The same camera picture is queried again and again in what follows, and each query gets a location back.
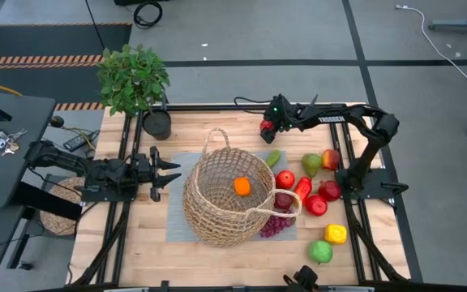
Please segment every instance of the grape bunch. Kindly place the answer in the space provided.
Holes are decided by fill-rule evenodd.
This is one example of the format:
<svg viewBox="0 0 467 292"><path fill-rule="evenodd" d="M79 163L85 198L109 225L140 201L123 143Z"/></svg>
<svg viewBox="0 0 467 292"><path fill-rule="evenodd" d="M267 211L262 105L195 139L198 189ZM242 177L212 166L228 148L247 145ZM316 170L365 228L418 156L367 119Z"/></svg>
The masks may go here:
<svg viewBox="0 0 467 292"><path fill-rule="evenodd" d="M260 236L263 238L271 238L279 234L284 228L290 227L293 224L292 219L293 218L270 216L268 222L266 222L266 225L260 231Z"/></svg>

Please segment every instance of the black plant pot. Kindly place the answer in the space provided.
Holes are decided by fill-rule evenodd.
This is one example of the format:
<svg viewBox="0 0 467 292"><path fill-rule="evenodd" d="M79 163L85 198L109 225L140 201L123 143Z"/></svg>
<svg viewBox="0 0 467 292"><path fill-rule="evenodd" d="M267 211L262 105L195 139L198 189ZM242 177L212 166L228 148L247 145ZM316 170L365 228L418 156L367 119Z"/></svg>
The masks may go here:
<svg viewBox="0 0 467 292"><path fill-rule="evenodd" d="M170 137L172 120L166 110L153 109L152 113L144 115L144 130L156 140L166 140Z"/></svg>

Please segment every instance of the basket handle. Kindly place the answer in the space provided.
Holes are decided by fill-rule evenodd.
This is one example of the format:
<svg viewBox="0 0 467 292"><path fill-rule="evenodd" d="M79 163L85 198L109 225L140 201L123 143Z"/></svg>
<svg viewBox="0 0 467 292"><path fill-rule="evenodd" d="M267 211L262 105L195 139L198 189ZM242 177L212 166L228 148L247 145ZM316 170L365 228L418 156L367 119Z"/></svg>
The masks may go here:
<svg viewBox="0 0 467 292"><path fill-rule="evenodd" d="M228 135L226 135L225 130L223 130L221 128L218 128L218 127L212 128L207 133L207 137L204 139L204 146L203 146L203 151L201 152L200 160L203 160L205 155L207 154L208 141L210 140L210 137L212 136L212 133L215 132L215 131L219 131L221 134L223 134L223 137L225 138L226 147L227 147L227 149L230 149L230 141L228 140Z"/></svg>
<svg viewBox="0 0 467 292"><path fill-rule="evenodd" d="M272 216L284 217L284 218L293 218L293 217L300 215L300 213L302 212L302 199L300 199L300 197L297 194L293 193L292 191L281 190L281 189L274 189L273 191L270 191L269 195L275 195L276 193L279 193L279 192L284 193L286 195L291 195L292 197L295 198L295 200L298 202L297 211L295 211L295 213L284 214L284 213L275 212L273 210L260 209L260 208L249 208L246 211L246 217L248 217L250 213L252 212L265 213L265 214L270 214Z"/></svg>

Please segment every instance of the white cable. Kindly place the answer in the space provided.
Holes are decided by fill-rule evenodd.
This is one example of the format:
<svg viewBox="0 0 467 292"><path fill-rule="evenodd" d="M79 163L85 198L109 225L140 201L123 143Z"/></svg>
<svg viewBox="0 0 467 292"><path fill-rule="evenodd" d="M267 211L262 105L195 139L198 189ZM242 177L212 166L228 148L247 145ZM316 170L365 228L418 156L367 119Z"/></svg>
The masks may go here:
<svg viewBox="0 0 467 292"><path fill-rule="evenodd" d="M406 5L399 5L399 4L396 4L396 9L416 11L418 14L420 14L421 17L422 17L422 23L421 23L422 35L425 36L425 38L430 42L430 45L432 46L432 48L434 48L435 52L437 52L437 54L439 56L443 57L446 61L450 62L467 79L467 75L452 60L450 60L450 58L444 56L441 52L439 52L437 47L434 45L434 43L428 37L428 35L425 32L425 15L421 11L419 11L419 10L417 10L415 8L412 8L412 7L408 7Z"/></svg>

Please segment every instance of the potted plant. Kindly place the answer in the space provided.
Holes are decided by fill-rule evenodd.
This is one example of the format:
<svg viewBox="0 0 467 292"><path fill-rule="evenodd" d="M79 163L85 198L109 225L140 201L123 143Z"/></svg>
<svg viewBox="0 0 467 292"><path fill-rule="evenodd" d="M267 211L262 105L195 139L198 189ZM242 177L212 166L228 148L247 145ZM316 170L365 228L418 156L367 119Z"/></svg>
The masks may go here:
<svg viewBox="0 0 467 292"><path fill-rule="evenodd" d="M169 75L160 57L142 45L129 45L122 52L104 49L105 60L98 64L98 79L102 84L101 102L110 106L109 114L125 113L135 116L148 111L143 120L144 130L158 140L170 137L171 120L164 109L152 109L157 101L165 103L165 86L170 86Z"/></svg>

